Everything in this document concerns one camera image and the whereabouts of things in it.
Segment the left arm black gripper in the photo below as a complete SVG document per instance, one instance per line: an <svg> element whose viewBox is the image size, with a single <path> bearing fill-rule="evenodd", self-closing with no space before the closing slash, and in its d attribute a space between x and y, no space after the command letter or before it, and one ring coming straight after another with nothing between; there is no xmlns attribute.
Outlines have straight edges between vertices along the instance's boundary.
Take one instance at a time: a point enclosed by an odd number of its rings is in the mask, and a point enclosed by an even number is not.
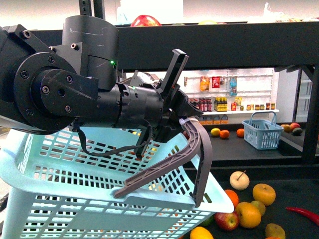
<svg viewBox="0 0 319 239"><path fill-rule="evenodd" d="M153 140L157 142L168 142L183 131L179 119L202 115L201 110L189 103L187 94L177 83L188 56L179 49L174 49L172 52L173 57L163 79L156 80L138 70L132 76L133 86L156 90L163 102L161 119L158 126L153 128Z"/></svg>

